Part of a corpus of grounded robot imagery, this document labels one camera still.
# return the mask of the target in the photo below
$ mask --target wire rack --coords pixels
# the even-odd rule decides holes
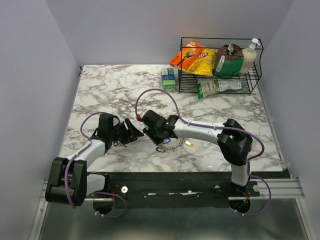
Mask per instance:
[[[203,44],[204,47],[196,47],[200,49],[216,49],[218,50],[221,46],[226,44],[236,44],[242,49],[247,48],[251,44],[252,38],[207,38],[207,37],[182,37],[180,43],[181,59],[182,49],[189,49],[193,47],[185,46],[187,43],[194,41]],[[240,81],[242,90],[227,90],[223,91],[223,94],[251,94],[257,86],[259,80],[262,77],[261,69],[261,56],[264,50],[261,39],[259,39],[260,46],[255,49],[257,52],[256,61],[253,63],[250,71],[246,74],[238,74],[231,76],[230,78],[221,78],[220,76],[214,75],[214,66],[216,64],[216,58],[214,59],[212,74],[213,76],[196,75],[192,73],[182,72],[179,69],[178,82],[179,82],[179,93],[198,93],[197,91],[197,80],[224,80],[224,81]]]

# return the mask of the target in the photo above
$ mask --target metal chain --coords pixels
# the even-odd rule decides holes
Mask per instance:
[[[155,150],[161,153],[176,152],[177,148],[181,147],[185,142],[184,138],[178,138],[178,140],[179,143],[176,146],[165,146],[164,144],[160,143],[158,147],[155,148]]]

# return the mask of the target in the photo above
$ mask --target metal floor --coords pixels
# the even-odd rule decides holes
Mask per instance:
[[[252,200],[250,213],[266,200]],[[41,240],[307,240],[295,199],[274,199],[268,210],[242,217],[227,208],[130,209],[117,219],[81,207],[51,203]]]

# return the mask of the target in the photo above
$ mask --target screw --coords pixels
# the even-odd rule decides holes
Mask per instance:
[[[258,185],[254,185],[253,186],[253,191],[259,192],[260,191],[260,187]]]
[[[121,192],[122,192],[123,194],[127,193],[127,192],[128,192],[128,187],[127,187],[127,186],[123,186],[123,187],[121,188]]]

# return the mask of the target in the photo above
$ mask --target yellow chip bag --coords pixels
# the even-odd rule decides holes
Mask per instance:
[[[184,69],[184,72],[197,75],[213,76],[213,66],[216,50],[210,48],[202,49],[196,59]]]

